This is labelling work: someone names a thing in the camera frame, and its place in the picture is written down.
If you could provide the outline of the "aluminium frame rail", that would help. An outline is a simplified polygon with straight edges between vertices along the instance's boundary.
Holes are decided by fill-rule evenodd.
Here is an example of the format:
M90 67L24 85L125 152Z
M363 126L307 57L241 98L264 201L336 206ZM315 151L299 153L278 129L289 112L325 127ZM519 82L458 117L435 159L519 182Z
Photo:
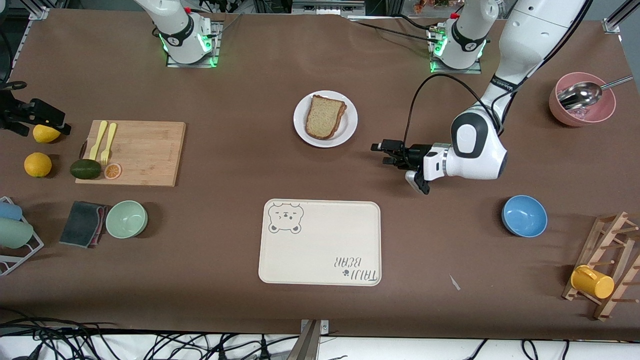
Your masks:
M364 0L291 0L291 14L365 16Z

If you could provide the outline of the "yellow plastic knife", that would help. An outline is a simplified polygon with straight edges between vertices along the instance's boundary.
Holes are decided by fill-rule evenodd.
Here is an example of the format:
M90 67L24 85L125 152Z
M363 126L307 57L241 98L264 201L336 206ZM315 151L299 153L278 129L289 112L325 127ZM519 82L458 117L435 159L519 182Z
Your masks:
M100 122L95 142L93 146L90 148L90 153L88 157L90 160L96 161L98 159L98 152L100 150L100 146L101 146L103 137L105 136L105 132L107 130L108 125L109 125L109 122L106 120L102 120Z

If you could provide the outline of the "dark grey cloth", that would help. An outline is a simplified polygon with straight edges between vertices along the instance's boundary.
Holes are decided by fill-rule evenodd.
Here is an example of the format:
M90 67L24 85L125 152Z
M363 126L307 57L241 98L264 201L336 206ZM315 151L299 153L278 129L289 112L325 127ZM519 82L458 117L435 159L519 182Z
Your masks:
M106 205L75 201L58 242L79 248L91 248L90 242L98 225L97 209L100 206Z

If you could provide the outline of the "yellow mug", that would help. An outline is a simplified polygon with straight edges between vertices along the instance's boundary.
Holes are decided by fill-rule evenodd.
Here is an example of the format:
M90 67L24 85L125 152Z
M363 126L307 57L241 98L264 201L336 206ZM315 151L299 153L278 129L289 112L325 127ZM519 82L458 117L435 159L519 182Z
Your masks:
M597 299L609 297L615 289L615 281L612 277L596 271L588 265L576 267L569 282L574 289Z

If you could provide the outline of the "blue bowl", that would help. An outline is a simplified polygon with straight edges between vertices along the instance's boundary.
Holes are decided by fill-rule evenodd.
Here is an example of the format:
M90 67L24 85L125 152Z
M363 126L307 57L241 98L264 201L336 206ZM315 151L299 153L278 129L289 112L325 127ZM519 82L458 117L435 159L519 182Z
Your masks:
M547 228L548 216L540 201L526 194L509 198L501 210L502 223L512 234L534 238Z

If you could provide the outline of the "yellow plastic fork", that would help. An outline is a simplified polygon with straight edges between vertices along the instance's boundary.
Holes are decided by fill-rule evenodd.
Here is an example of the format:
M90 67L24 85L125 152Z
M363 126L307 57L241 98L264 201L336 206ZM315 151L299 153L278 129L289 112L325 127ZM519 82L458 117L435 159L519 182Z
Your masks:
M109 164L111 148L114 142L114 137L117 131L117 127L118 127L118 124L115 122L110 123L108 127L106 146L105 146L105 149L100 154L100 163L103 167L106 167Z

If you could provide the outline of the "dark green avocado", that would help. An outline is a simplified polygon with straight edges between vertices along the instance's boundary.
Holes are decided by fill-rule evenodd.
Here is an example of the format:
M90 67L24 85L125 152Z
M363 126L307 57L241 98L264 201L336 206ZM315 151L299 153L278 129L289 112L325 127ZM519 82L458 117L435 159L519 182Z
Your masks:
M70 174L80 180L93 180L102 174L102 166L93 159L78 159L70 166Z

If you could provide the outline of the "yellow lemon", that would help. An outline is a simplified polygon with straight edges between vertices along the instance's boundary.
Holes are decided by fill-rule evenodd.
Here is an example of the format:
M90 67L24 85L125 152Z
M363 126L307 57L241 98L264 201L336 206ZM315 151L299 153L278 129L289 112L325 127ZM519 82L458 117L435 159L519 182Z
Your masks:
M40 144L49 144L54 142L61 134L62 133L59 130L41 124L35 125L32 129L32 136L34 140Z
M23 161L23 169L26 174L34 178L45 178L53 168L51 158L45 153L34 152Z

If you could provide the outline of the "cream bear print tray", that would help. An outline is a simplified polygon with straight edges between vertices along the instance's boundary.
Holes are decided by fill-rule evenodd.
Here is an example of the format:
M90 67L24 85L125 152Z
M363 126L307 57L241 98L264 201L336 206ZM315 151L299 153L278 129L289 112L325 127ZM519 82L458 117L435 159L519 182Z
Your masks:
M258 276L267 284L374 287L382 280L381 241L377 203L271 199Z

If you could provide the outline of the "metal table edge bracket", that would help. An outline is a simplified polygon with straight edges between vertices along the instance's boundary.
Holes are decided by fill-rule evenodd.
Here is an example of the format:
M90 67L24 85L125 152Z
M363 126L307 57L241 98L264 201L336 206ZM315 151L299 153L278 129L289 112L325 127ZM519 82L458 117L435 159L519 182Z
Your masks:
M328 334L328 319L305 320L304 324L302 324L302 332L299 338L302 341L301 349L296 360L317 360L320 339Z

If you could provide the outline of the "pale green cup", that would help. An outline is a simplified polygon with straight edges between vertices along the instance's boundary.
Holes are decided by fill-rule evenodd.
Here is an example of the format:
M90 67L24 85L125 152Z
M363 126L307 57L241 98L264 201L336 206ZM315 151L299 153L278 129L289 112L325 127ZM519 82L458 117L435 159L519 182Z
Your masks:
M23 221L0 218L0 246L18 249L25 246L34 235L34 227Z

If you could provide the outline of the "wooden cutting board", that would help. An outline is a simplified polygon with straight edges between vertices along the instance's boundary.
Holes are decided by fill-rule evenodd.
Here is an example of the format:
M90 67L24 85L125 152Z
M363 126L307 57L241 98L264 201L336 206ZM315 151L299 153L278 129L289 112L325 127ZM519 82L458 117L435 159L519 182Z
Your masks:
M115 179L103 175L77 184L174 187L186 133L183 121L109 120L117 125L109 162L119 164Z

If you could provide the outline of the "pink cloth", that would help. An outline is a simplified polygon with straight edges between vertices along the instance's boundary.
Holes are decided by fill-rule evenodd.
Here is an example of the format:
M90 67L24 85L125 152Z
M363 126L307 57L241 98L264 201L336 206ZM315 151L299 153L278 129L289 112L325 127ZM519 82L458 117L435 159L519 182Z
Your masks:
M105 221L106 221L108 211L109 211L109 207L107 205L101 205L96 210L98 223L97 223L96 229L94 230L91 242L89 244L91 248L94 248L99 244L99 241L103 233L105 232Z

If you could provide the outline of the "wooden mug rack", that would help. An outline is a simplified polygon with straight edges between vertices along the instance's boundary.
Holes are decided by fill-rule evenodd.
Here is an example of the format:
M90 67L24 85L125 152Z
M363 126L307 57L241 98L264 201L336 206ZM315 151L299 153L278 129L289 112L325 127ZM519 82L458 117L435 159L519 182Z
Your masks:
M574 289L570 284L570 276L581 265L610 276L615 282L613 293L598 299ZM616 305L640 303L640 298L626 296L626 291L634 287L638 288L640 294L640 225L634 223L633 217L624 211L596 218L573 271L562 298L572 301L580 296L585 297L595 304L592 317L597 321L610 319Z

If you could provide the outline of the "white round plate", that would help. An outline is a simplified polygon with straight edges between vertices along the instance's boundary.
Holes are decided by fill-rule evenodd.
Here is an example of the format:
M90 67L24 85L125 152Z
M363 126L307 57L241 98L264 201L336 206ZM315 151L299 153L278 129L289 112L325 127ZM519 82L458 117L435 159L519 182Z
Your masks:
M313 95L330 98L332 100L343 101L348 105L348 109L345 112L344 116L345 123L340 126L340 129L337 130L337 132L334 133L334 135L329 139L316 139L311 137L306 132L306 117L310 110ZM358 126L358 121L358 111L354 103L347 96L339 92L327 89L315 91L304 96L304 98L302 98L302 100L297 103L293 115L294 129L297 134L307 144L317 148L334 148L343 145L354 135L355 130Z

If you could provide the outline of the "aluminium corner profile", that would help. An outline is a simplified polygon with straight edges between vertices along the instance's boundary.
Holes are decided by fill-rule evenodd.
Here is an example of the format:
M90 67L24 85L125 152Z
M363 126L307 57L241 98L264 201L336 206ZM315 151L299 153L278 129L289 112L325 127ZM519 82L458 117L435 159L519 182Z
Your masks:
M605 34L619 34L621 23L639 8L640 0L624 0L617 9L601 21Z

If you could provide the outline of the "pale green bowl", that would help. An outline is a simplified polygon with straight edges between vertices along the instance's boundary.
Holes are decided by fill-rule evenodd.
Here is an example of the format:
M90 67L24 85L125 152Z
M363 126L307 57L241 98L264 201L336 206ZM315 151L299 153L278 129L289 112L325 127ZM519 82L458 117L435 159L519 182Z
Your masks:
M108 212L105 225L107 232L115 239L130 239L141 234L147 227L146 209L134 200L117 203Z

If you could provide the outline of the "pink bowl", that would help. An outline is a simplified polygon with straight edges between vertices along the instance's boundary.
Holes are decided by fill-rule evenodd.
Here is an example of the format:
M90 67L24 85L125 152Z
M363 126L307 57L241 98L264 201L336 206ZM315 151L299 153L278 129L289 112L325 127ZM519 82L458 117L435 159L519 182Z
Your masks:
M596 104L590 105L590 107L595 106L599 110L599 114L601 114L602 116L602 121L596 123L582 123L579 121L575 121L574 117L571 116L568 111L562 107L557 99L557 95L565 89L571 87L572 85L578 84L580 82L593 82L598 85L605 85L605 82L601 78L582 71L576 71L563 75L556 82L549 95L548 104L551 114L553 114L554 118L560 123L571 127L595 125L597 123L608 120L614 114L617 107L617 100L612 89L607 89L606 91L604 91L602 98Z

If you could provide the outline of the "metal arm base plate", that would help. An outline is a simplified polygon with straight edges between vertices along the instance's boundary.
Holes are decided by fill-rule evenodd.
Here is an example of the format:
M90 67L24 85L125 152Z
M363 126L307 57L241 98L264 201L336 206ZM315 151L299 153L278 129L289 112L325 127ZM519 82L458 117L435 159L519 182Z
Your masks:
M216 68L222 43L224 22L190 16L176 33L160 32L166 66L169 68Z
M480 63L480 57L483 55L483 48L486 46L487 41L484 40L480 46L470 52L462 52L462 59L470 59L470 55L473 55L474 62L465 68L452 67L446 60L449 60L455 65L460 65L460 60L453 59L450 55L457 54L455 50L455 42L448 39L447 29L445 22L440 22L435 25L430 25L429 29L425 31L427 38L433 42L429 44L429 67L430 73L448 73L456 75L480 75L482 73L482 66Z

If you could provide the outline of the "metal spoon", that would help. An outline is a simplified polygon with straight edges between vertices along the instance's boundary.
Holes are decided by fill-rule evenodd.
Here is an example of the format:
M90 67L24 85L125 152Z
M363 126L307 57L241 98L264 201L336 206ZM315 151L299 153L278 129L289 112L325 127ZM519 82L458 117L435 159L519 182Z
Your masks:
M608 89L625 84L633 79L633 75L628 75L604 85L598 85L590 81L579 82L558 93L557 99L563 109L567 111L584 109L598 103Z

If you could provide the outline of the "clear plastic ice pieces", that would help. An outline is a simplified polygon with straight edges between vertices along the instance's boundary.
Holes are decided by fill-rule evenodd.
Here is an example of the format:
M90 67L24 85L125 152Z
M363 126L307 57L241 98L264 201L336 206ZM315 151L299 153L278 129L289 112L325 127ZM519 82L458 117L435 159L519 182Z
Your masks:
M599 123L602 121L600 111L594 106L577 107L567 112L579 123Z

